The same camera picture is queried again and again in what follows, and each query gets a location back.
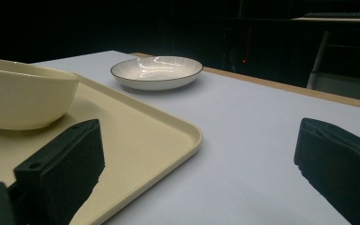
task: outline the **table edge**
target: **table edge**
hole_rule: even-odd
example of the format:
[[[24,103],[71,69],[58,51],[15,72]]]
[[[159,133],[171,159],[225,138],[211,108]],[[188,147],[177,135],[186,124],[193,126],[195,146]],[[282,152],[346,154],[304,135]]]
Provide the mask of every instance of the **table edge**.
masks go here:
[[[153,55],[145,54],[142,52],[133,52],[130,54],[137,56],[137,57],[153,56]],[[244,81],[244,82],[256,83],[256,84],[269,86],[269,87],[273,87],[273,88],[284,90],[284,91],[293,92],[293,93],[300,94],[300,95],[330,100],[333,102],[342,103],[342,104],[351,105],[351,106],[360,108],[360,99],[356,99],[356,98],[352,98],[352,97],[343,97],[343,96],[325,93],[325,92],[321,92],[321,91],[317,91],[317,90],[311,90],[311,89],[307,89],[307,88],[303,88],[303,87],[292,86],[292,85],[285,84],[285,83],[271,82],[268,80],[254,78],[254,77],[250,77],[250,76],[242,75],[242,74],[238,74],[238,73],[232,73],[229,71],[224,71],[224,70],[211,68],[211,67],[203,67],[203,71],[215,73],[217,75],[237,79],[237,80]]]

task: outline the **white plate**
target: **white plate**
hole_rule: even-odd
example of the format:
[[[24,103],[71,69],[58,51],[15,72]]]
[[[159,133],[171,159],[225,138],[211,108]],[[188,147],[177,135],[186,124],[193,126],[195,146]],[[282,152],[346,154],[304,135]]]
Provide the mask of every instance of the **white plate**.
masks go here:
[[[186,85],[198,78],[203,65],[177,56],[136,58],[116,64],[111,74],[121,84],[141,90],[166,90]]]

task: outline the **bowl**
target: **bowl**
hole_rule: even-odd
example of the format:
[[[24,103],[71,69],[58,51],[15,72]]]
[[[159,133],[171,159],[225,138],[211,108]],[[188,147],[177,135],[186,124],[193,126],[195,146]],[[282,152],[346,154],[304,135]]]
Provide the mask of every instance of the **bowl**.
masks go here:
[[[0,128],[44,128],[66,113],[77,74],[0,59]]]
[[[166,90],[186,85],[198,78],[203,65],[178,56],[136,58],[118,63],[111,74],[121,84],[141,90]]]

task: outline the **white tabletop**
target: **white tabletop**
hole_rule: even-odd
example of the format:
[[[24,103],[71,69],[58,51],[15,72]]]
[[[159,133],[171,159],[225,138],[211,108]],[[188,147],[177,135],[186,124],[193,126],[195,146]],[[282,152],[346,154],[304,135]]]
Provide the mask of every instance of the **white tabletop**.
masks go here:
[[[177,89],[133,90],[110,72],[132,58],[109,51],[38,63],[79,73],[202,130],[195,156],[105,224],[349,224],[301,175],[293,155],[303,117],[360,137],[360,108],[206,71]]]

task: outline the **beige tray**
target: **beige tray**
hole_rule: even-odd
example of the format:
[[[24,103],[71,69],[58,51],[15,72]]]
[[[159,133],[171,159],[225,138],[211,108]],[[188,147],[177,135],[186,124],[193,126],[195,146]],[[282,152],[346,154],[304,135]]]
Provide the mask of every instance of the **beige tray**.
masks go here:
[[[101,224],[196,153],[201,131],[139,100],[81,77],[68,112],[34,131],[0,130],[0,181],[71,125],[98,118],[106,167],[70,224]]]

